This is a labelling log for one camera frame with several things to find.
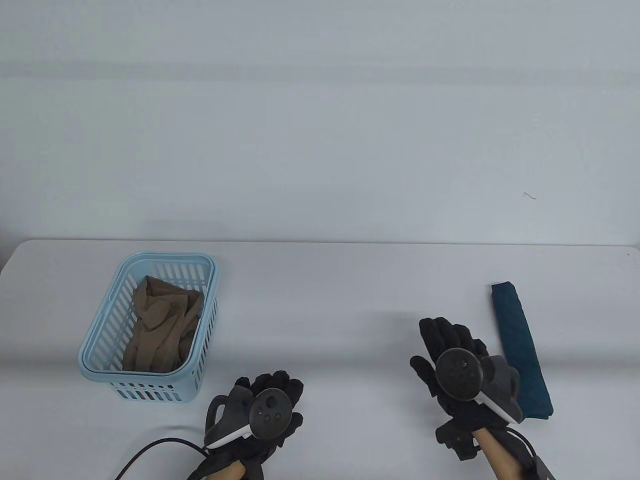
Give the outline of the person's right hand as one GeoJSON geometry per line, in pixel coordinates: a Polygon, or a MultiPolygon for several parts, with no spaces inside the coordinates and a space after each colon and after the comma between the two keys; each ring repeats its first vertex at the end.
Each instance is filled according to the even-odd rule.
{"type": "Polygon", "coordinates": [[[446,318],[421,319],[419,332],[430,358],[412,356],[410,366],[451,425],[467,434],[485,429],[496,439],[514,441],[510,424],[523,419],[516,369],[502,356],[490,355],[468,327],[446,318]]]}

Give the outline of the person's left hand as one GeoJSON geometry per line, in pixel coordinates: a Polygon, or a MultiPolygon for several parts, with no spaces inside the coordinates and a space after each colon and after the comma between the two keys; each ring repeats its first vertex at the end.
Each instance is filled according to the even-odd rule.
{"type": "Polygon", "coordinates": [[[304,384],[284,370],[240,377],[228,394],[215,396],[206,411],[204,447],[249,470],[271,457],[304,422],[295,411],[304,384]]]}

